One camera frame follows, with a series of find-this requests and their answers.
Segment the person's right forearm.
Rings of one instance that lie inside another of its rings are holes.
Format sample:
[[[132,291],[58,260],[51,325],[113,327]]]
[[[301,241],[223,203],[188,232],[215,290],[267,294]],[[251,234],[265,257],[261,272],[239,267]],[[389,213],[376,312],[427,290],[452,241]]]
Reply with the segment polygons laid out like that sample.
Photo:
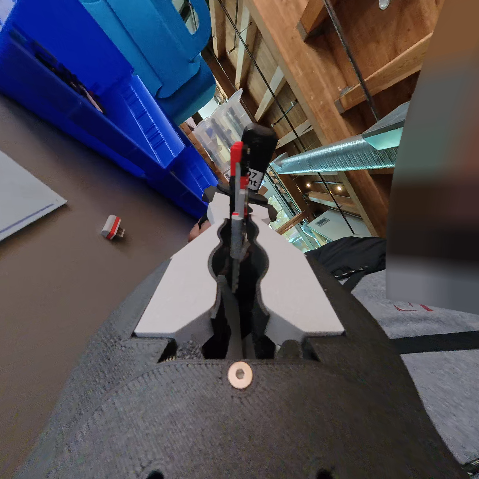
[[[336,279],[380,272],[386,264],[386,239],[344,237],[305,253]]]

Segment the clear plastic storage box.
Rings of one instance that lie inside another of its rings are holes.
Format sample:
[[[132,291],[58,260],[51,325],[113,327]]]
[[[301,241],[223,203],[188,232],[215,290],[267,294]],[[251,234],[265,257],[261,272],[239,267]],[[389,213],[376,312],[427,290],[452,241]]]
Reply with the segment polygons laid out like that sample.
[[[242,93],[240,88],[194,130],[196,139],[228,181],[231,177],[231,146],[241,141],[243,131],[252,123],[241,103]]]

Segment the blue storage bin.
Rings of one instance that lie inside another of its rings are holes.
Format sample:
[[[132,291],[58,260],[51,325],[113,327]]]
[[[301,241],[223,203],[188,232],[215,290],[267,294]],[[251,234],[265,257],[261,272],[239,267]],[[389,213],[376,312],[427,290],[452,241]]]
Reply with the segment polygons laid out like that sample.
[[[12,29],[50,51],[99,96],[106,114],[13,40]],[[2,94],[135,176],[167,168],[191,145],[79,1],[1,1],[0,63]]]
[[[147,183],[190,216],[199,219],[207,212],[205,189],[217,186],[218,178],[192,145],[187,146],[167,168],[147,175]]]

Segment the pale blue instruction booklet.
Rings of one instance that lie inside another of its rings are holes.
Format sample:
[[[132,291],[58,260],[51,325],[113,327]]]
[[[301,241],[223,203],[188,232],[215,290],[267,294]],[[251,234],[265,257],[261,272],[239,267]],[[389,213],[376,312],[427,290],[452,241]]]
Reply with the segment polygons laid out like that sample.
[[[0,240],[67,203],[5,153],[0,153]]]

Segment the silver ventilation duct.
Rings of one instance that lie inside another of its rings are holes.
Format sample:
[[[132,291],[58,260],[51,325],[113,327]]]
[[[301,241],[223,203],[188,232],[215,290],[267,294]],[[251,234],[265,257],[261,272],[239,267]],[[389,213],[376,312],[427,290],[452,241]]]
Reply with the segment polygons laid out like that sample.
[[[395,167],[410,102],[396,109],[362,134],[272,162],[278,174],[324,173]]]

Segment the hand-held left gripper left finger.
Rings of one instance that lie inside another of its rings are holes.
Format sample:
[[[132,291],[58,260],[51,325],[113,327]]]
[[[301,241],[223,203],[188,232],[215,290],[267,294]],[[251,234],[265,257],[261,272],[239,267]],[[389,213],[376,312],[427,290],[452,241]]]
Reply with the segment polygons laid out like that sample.
[[[211,257],[220,246],[219,230],[225,221],[212,224],[171,257],[134,330],[137,337],[208,340],[213,336],[218,283]]]

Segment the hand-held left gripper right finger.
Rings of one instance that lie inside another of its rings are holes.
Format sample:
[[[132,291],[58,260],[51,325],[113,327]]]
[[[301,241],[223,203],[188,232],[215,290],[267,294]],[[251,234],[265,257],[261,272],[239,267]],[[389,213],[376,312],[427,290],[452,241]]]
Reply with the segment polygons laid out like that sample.
[[[259,215],[250,216],[247,231],[253,355],[274,356],[285,341],[342,336],[345,328],[306,256]]]

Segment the grey desk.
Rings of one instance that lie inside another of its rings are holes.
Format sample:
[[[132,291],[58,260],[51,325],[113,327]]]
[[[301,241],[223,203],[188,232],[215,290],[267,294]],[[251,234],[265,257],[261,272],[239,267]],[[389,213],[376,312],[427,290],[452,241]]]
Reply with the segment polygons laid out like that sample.
[[[28,457],[85,346],[195,219],[1,96],[1,151],[67,203],[1,242],[1,478]],[[124,237],[107,240],[110,214]]]

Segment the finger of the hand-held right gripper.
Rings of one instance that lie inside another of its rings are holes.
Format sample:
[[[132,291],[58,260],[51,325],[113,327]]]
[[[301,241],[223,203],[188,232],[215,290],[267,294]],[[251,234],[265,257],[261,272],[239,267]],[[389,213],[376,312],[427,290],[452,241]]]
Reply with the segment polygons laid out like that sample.
[[[269,215],[269,210],[267,207],[262,205],[249,205],[249,215],[252,221],[259,223],[260,221],[269,226],[271,219]]]
[[[207,207],[207,219],[211,225],[222,224],[225,219],[231,218],[230,203],[228,195],[213,195]]]

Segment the long grey studded plate assembly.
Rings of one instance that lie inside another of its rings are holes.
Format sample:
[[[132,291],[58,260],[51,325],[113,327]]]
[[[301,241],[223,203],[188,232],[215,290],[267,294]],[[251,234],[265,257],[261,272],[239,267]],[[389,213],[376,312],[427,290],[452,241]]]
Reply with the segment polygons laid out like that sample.
[[[231,147],[231,203],[230,213],[243,213],[247,225],[248,219],[248,147],[242,142],[236,142]],[[244,256],[248,249],[247,227],[244,241]],[[236,293],[239,285],[240,263],[243,261],[231,258],[231,291]]]

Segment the pile of mixed toy bricks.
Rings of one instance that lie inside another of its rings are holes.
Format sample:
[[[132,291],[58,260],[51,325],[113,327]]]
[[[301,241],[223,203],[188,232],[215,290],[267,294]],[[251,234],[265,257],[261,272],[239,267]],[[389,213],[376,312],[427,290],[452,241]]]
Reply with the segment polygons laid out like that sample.
[[[24,32],[18,29],[10,31],[10,37],[19,43],[27,52],[29,52],[40,64],[47,68],[51,73],[62,80],[68,87],[81,95],[100,113],[105,113],[105,108],[100,102],[99,96],[92,90],[88,90],[86,85],[79,78],[67,69],[63,63],[58,61],[50,51],[45,49],[36,40],[30,38]]]

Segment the person's torso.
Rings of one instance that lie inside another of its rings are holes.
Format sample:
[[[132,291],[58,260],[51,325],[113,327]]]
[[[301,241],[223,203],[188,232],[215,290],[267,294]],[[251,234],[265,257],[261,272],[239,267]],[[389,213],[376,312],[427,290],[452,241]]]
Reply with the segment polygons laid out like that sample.
[[[352,294],[393,340],[478,331],[476,314],[388,299],[385,271],[366,275]],[[401,358],[446,445],[461,464],[478,471],[478,349],[414,352]]]

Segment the grey red brick assembly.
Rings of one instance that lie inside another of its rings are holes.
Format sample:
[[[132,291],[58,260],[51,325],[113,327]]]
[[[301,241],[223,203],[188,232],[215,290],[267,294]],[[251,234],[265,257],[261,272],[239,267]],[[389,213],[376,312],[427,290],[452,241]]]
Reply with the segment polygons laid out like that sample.
[[[246,235],[246,221],[243,213],[233,212],[231,215],[231,246],[230,254],[234,260],[241,261],[244,256],[244,241]]]
[[[124,237],[124,228],[121,226],[121,218],[110,214],[101,230],[101,235],[107,240],[120,239]]]

